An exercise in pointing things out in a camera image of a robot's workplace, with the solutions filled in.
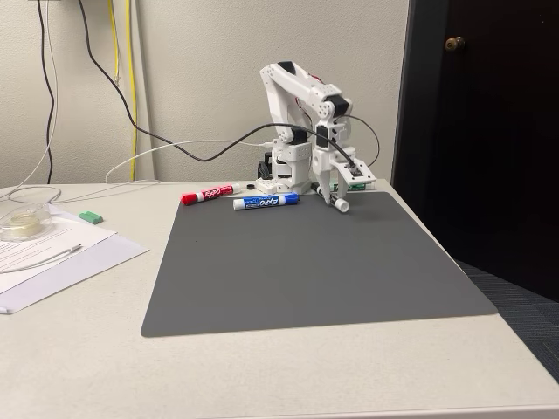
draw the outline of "paper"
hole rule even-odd
[[[52,223],[53,230],[35,240],[19,243],[0,242],[0,271],[39,262],[76,244],[81,244],[81,248],[36,268],[12,273],[0,273],[0,292],[6,292],[68,258],[74,258],[79,253],[115,234],[114,231],[75,222],[61,216],[54,216]]]
[[[145,247],[115,234],[79,255],[0,294],[0,313],[8,314],[22,310],[146,251],[148,249]]]

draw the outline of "desk mat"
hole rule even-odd
[[[179,204],[142,336],[497,313],[389,193],[348,201]]]

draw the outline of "blue marker cap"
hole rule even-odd
[[[295,192],[284,194],[284,197],[286,198],[286,205],[289,205],[290,203],[297,203],[299,201],[299,194],[296,194]]]

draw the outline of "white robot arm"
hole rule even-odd
[[[307,132],[291,127],[276,127],[278,139],[273,140],[272,179],[259,178],[258,189],[268,194],[276,192],[304,193],[310,187],[309,159],[316,178],[321,185],[326,204],[329,204],[330,172],[336,168],[338,195],[345,196],[348,187],[359,183],[371,183],[375,177],[367,165],[355,158],[353,147],[344,147],[350,134],[349,119],[352,103],[342,97],[342,91],[334,85],[322,84],[311,74],[291,61],[270,64],[260,71],[266,88],[270,114],[274,122],[304,125],[304,113],[296,105],[295,98],[305,103],[318,116],[313,143],[307,141]],[[340,146],[348,159],[332,146]]]

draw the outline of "green object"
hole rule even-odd
[[[88,223],[91,224],[99,224],[103,222],[102,216],[98,216],[97,214],[91,211],[85,211],[79,213],[79,218],[81,218],[82,220],[86,220]]]
[[[350,186],[348,188],[348,191],[352,191],[352,190],[365,190],[367,188],[367,185],[365,183],[359,183],[357,185],[353,185]],[[338,191],[338,184],[334,183],[333,188],[332,188],[332,192],[337,192]]]

